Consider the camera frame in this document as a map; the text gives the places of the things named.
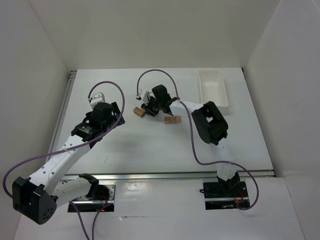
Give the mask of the short rectangular wood block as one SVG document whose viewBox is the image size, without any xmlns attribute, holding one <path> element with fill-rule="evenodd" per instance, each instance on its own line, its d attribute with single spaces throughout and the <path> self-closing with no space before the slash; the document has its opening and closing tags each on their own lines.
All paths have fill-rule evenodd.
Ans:
<svg viewBox="0 0 320 240">
<path fill-rule="evenodd" d="M 135 115 L 137 115 L 138 117 L 143 118 L 145 116 L 145 114 L 146 114 L 146 111 L 144 109 L 142 109 L 142 108 L 135 107 L 133 109 L 133 113 Z"/>
</svg>

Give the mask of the white plastic bin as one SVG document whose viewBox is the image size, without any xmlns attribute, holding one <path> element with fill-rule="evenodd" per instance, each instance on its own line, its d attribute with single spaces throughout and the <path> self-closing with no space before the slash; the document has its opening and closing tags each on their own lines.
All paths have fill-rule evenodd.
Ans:
<svg viewBox="0 0 320 240">
<path fill-rule="evenodd" d="M 228 115 L 229 101 L 223 74 L 219 70 L 198 72 L 198 94 L 201 104 L 214 102 L 223 115 Z"/>
</svg>

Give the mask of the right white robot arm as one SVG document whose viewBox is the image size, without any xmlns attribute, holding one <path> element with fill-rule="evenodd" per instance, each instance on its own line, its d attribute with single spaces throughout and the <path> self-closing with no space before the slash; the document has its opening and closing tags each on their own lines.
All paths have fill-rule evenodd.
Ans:
<svg viewBox="0 0 320 240">
<path fill-rule="evenodd" d="M 178 97 L 171 97 L 167 88 L 160 84 L 155 86 L 151 92 L 146 91 L 142 100 L 141 108 L 148 115 L 155 117 L 159 112 L 176 116 L 187 116 L 190 127 L 191 149 L 195 161 L 201 166 L 216 165 L 218 186 L 222 193 L 230 194 L 240 183 L 240 176 L 231 163 L 231 156 L 226 147 L 225 140 L 228 135 L 228 124 L 212 101 L 205 104 L 193 103 L 181 100 Z M 213 162 L 201 162 L 196 154 L 194 129 L 200 139 L 213 145 Z"/>
</svg>

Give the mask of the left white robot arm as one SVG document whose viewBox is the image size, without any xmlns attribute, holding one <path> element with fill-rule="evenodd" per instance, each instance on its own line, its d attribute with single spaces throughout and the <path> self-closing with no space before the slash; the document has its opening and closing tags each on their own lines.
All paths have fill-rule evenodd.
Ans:
<svg viewBox="0 0 320 240">
<path fill-rule="evenodd" d="M 94 199 L 108 196 L 108 189 L 88 173 L 61 183 L 62 177 L 112 127 L 125 123 L 116 102 L 98 102 L 85 115 L 65 144 L 47 163 L 27 178 L 18 177 L 12 184 L 13 208 L 39 225 L 46 223 L 57 208 L 78 197 Z"/>
</svg>

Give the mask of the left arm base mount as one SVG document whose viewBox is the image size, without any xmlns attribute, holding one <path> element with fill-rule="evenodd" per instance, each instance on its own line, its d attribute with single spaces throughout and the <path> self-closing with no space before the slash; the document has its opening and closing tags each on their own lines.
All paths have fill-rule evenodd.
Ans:
<svg viewBox="0 0 320 240">
<path fill-rule="evenodd" d="M 93 198 L 80 196 L 75 198 L 72 203 L 75 204 L 80 213 L 113 212 L 115 209 L 116 184 L 103 182 L 104 189 L 100 190 Z"/>
</svg>

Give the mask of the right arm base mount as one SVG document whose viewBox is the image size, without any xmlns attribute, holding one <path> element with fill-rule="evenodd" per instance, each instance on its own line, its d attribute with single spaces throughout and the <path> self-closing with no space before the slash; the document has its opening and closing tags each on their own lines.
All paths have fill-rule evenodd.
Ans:
<svg viewBox="0 0 320 240">
<path fill-rule="evenodd" d="M 199 190 L 204 196 L 206 210 L 228 210 L 248 208 L 250 206 L 247 186 L 241 181 L 230 192 L 224 193 L 218 182 L 204 182 L 203 188 Z"/>
</svg>

